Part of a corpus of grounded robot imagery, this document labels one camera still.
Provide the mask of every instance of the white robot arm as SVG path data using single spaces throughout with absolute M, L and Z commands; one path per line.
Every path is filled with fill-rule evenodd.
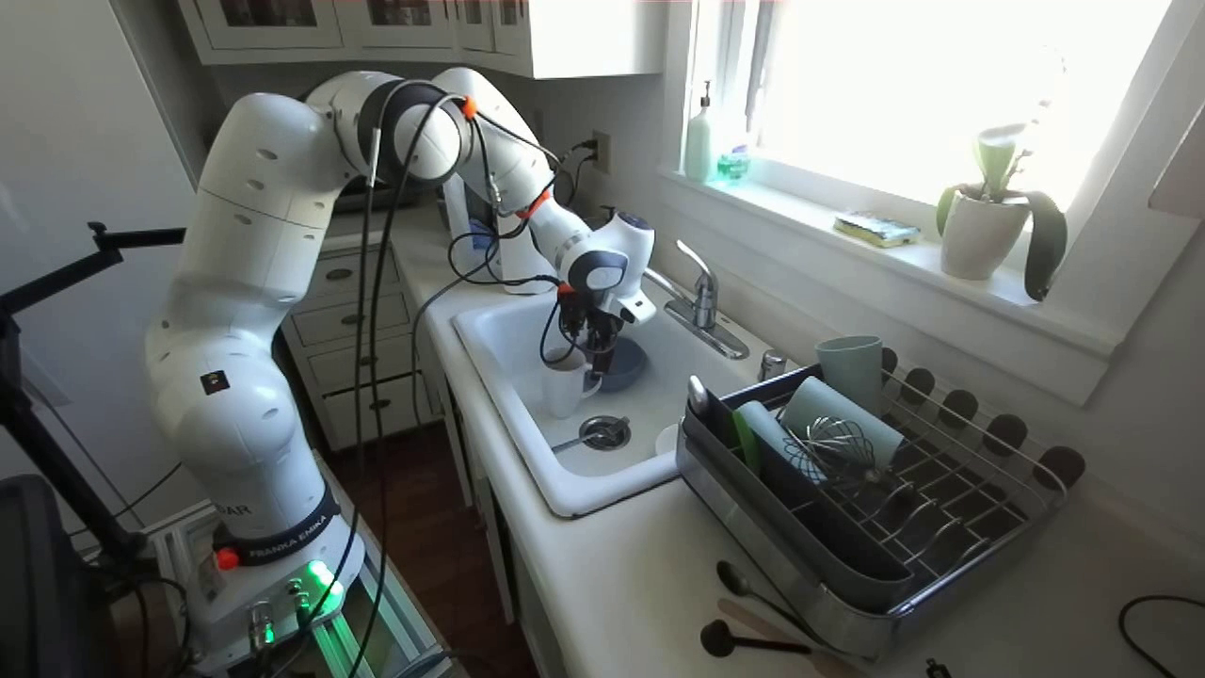
M 562 274 L 562 325 L 605 348 L 652 315 L 640 274 L 652 228 L 586 228 L 549 185 L 555 169 L 520 112 L 466 69 L 437 78 L 352 70 L 304 102 L 241 98 L 204 164 L 180 269 L 148 339 L 155 419 L 220 512 L 216 546 L 283 585 L 304 560 L 344 560 L 345 524 L 304 444 L 296 402 L 270 360 L 270 334 L 304 299 L 334 197 L 355 178 L 445 182 L 460 174 L 497 213 L 525 213 Z M 195 591 L 198 637 L 241 637 L 264 591 Z

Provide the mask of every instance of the white countertop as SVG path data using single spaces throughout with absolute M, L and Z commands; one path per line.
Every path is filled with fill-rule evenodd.
M 448 233 L 434 207 L 398 213 L 393 233 L 397 259 L 416 304 L 437 294 L 448 270 Z M 1115 614 L 1131 596 L 1205 591 L 1205 555 L 1160 544 L 1160 531 L 1115 516 L 1092 482 L 1042 526 L 1017 565 L 991 577 L 957 608 L 932 614 L 893 655 L 875 667 L 835 659 L 733 652 L 712 659 L 701 630 L 727 616 L 733 634 L 761 637 L 753 620 L 778 624 L 756 603 L 731 600 L 714 580 L 714 560 L 733 560 L 751 580 L 753 565 L 733 539 L 709 516 L 686 482 L 657 485 L 640 497 L 557 520 L 545 512 L 525 459 L 515 457 L 472 357 L 465 354 L 453 315 L 476 304 L 512 303 L 503 291 L 453 287 L 428 304 L 445 378 L 465 409 L 465 433 L 488 476 L 509 520 L 512 546 L 557 630 L 569 675 L 623 678 L 709 678 L 709 675 L 928 675 L 942 659 L 957 678 L 977 675 L 1152 675 L 1117 637 Z M 1205 614 L 1174 609 L 1132 614 L 1132 634 L 1168 667 L 1205 667 Z

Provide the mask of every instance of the potted plant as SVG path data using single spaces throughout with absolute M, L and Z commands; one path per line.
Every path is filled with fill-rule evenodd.
M 954 185 L 937 201 L 942 270 L 957 277 L 991 277 L 1008 256 L 1021 225 L 1033 221 L 1023 256 L 1023 294 L 1042 303 L 1067 254 L 1067 213 L 1046 192 L 1008 188 L 1023 149 L 1023 123 L 985 128 L 977 139 L 978 185 Z

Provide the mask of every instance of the metal dish rack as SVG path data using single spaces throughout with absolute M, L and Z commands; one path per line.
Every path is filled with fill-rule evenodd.
M 832 652 L 889 652 L 970 580 L 1012 560 L 1082 476 L 1076 451 L 1027 459 L 1023 433 L 1017 442 L 1008 427 L 977 427 L 977 409 L 886 374 L 883 423 L 904 433 L 889 470 L 790 436 L 830 478 L 810 482 L 790 457 L 751 457 L 733 433 L 733 405 L 761 399 L 778 409 L 805 378 L 820 374 L 797 368 L 686 405 L 679 470 Z

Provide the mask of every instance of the kitchen sink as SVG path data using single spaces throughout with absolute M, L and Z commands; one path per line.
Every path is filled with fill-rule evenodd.
M 648 357 L 640 378 L 604 387 L 569 409 L 549 405 L 549 364 L 541 364 L 539 348 L 541 334 L 549 348 L 545 354 L 565 348 L 555 328 L 545 331 L 549 314 L 555 299 L 545 294 L 466 308 L 453 325 L 525 457 L 525 466 L 557 516 L 598 512 L 679 476 L 675 449 L 688 378 L 701 378 L 719 394 L 753 384 L 756 378 L 756 357 L 722 357 L 670 314 L 657 314 L 623 331 Z M 605 451 L 565 444 L 598 414 L 630 423 L 624 444 Z

